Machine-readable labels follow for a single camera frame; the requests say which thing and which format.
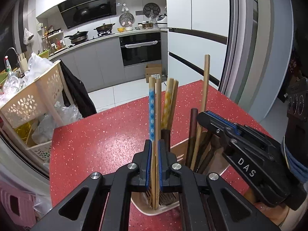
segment white countertop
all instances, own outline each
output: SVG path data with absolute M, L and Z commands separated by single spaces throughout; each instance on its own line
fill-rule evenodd
M 168 28 L 135 29 L 135 30 L 124 31 L 124 32 L 121 32 L 121 33 L 119 32 L 119 33 L 115 33 L 115 34 L 112 34 L 112 35 L 103 36 L 103 37 L 99 37 L 99 38 L 95 38 L 95 39 L 90 39 L 89 41 L 83 42 L 81 44 L 75 45 L 75 46 L 70 47 L 70 48 L 66 48 L 63 51 L 56 53 L 53 56 L 50 56 L 48 58 L 48 60 L 54 59 L 54 58 L 56 58 L 56 57 L 58 57 L 58 56 L 60 56 L 64 53 L 67 53 L 67 52 L 74 50 L 76 48 L 79 48 L 81 46 L 84 46 L 84 45 L 87 45 L 87 44 L 90 44 L 90 43 L 93 43 L 93 42 L 96 42 L 96 41 L 101 41 L 101 40 L 104 40 L 104 39 L 107 39 L 107 38 L 121 37 L 121 36 L 127 36 L 127 35 L 136 35 L 136 34 L 149 33 L 149 32 L 161 32 L 161 31 L 167 32 Z

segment silver screw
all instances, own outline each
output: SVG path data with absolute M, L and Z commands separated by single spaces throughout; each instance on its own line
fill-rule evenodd
M 175 170 L 179 170 L 181 167 L 182 167 L 182 165 L 179 164 L 179 163 L 172 164 L 172 168 L 175 169 Z
M 98 179 L 100 177 L 100 173 L 99 172 L 93 172 L 90 177 L 94 180 Z
M 136 163 L 130 163 L 127 165 L 128 169 L 135 169 L 137 167 Z
M 219 178 L 218 174 L 216 173 L 210 173 L 209 178 L 211 180 L 217 180 Z

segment faucet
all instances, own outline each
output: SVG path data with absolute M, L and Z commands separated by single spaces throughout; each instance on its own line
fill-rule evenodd
M 4 53 L 3 59 L 5 58 L 6 53 L 7 53 L 10 49 L 14 50 L 14 52 L 15 52 L 15 54 L 16 54 L 16 57 L 17 57 L 17 63 L 18 63 L 17 67 L 20 68 L 19 59 L 18 59 L 18 53 L 17 53 L 17 51 L 16 51 L 13 47 L 10 47 L 10 48 L 8 48 L 8 49 L 6 50 L 6 52 Z

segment white floor tile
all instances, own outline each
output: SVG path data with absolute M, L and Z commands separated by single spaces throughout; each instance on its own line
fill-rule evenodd
M 115 103 L 115 99 L 113 96 L 113 87 L 91 92 L 89 93 L 89 96 L 94 103 L 95 108 L 102 108 L 106 105 L 111 105 Z
M 127 82 L 113 87 L 115 103 L 140 98 L 149 94 L 149 84 L 145 79 Z
M 119 105 L 123 105 L 123 104 L 126 104 L 126 103 L 128 103 L 128 102 L 132 102 L 132 101 L 134 101 L 134 100 L 137 100 L 137 99 L 140 99 L 140 98 L 143 98 L 143 97 L 146 97 L 146 96 L 141 96 L 141 97 L 129 99 L 129 100 L 126 100 L 126 101 L 123 101 L 123 102 L 117 102 L 115 106 L 117 107 L 117 106 L 119 106 Z
M 102 111 L 105 111 L 107 109 L 114 108 L 114 107 L 115 107 L 115 104 L 111 104 L 111 105 L 107 105 L 101 108 L 97 108 L 96 111 L 99 113 L 99 112 L 102 112 Z
M 161 84 L 161 91 L 165 91 L 166 90 L 166 84 L 167 84 L 167 82 L 163 82 L 162 84 Z

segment pink plastic stool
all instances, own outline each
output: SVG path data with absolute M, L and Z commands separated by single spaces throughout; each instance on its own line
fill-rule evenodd
M 16 225 L 32 227 L 36 223 L 34 200 L 34 195 L 0 181 L 0 201 Z

